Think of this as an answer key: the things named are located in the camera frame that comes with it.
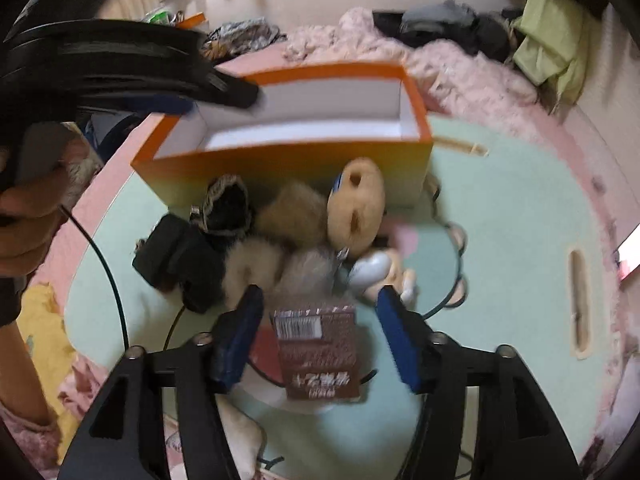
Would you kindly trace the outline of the person's left hand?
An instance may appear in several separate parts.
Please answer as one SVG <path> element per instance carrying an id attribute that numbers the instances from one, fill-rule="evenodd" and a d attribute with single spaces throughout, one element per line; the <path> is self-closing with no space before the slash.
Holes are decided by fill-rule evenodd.
<path id="1" fill-rule="evenodd" d="M 68 166 L 88 155 L 88 143 L 76 136 L 51 171 L 1 194 L 1 214 L 13 220 L 1 228 L 2 278 L 26 276 L 46 258 L 60 226 L 60 206 L 70 187 Z"/>

